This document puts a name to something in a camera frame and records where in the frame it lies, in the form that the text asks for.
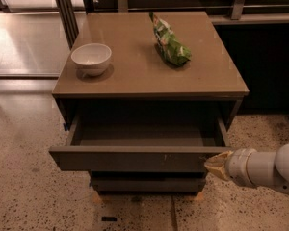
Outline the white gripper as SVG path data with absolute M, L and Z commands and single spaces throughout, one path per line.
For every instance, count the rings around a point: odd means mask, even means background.
M 204 166 L 221 180 L 232 180 L 239 187 L 254 188 L 247 170 L 249 157 L 254 152 L 255 149 L 225 151 L 207 159 Z

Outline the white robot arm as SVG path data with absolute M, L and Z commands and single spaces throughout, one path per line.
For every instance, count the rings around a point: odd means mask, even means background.
M 247 188 L 266 187 L 289 195 L 289 143 L 275 152 L 226 151 L 206 160 L 205 168 L 224 181 Z

